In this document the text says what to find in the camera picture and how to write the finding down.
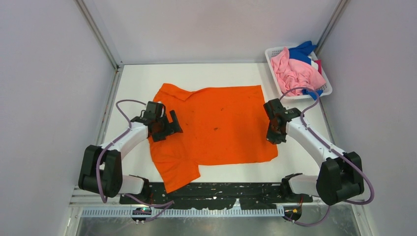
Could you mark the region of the orange t-shirt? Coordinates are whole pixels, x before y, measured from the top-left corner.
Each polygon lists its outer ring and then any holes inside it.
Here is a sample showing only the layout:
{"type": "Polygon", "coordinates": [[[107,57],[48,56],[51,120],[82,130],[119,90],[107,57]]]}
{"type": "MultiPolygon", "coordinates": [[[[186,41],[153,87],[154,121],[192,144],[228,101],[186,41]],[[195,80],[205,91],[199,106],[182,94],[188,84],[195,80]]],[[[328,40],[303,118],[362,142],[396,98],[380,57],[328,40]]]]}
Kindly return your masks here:
{"type": "Polygon", "coordinates": [[[268,162],[278,148],[267,141],[262,87],[186,91],[165,83],[154,97],[175,111],[181,133],[150,141],[150,155],[167,193],[200,177],[200,166],[268,162]]]}

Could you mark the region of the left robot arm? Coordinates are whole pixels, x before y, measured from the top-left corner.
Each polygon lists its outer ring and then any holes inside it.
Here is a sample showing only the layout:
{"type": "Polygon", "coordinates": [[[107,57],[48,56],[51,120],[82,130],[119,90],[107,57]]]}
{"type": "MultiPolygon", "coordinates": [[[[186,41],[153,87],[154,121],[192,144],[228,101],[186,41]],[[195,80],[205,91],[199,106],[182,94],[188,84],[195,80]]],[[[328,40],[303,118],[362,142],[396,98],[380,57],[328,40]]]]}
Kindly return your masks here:
{"type": "Polygon", "coordinates": [[[89,145],[84,152],[78,186],[80,189],[98,194],[106,203],[109,198],[120,194],[132,194],[138,203],[146,203],[151,191],[145,187],[145,179],[125,175],[122,161],[133,148],[151,138],[154,142],[165,140],[168,136],[181,133],[177,114],[168,111],[160,102],[149,101],[138,116],[127,120],[127,128],[113,140],[89,145]]]}

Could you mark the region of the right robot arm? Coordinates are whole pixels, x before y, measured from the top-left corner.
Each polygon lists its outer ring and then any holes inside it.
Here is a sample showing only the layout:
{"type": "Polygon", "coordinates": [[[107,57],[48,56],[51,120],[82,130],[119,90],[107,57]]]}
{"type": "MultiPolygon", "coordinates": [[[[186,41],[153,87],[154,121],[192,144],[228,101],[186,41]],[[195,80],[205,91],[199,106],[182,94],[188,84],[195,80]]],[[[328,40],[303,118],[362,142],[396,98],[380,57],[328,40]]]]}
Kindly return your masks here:
{"type": "Polygon", "coordinates": [[[300,194],[311,195],[332,206],[361,195],[364,176],[361,157],[356,152],[345,152],[311,127],[304,112],[285,108],[280,99],[264,104],[269,119],[266,139],[271,144],[297,141],[319,167],[316,176],[302,173],[285,176],[281,180],[281,197],[293,202],[300,194]]]}

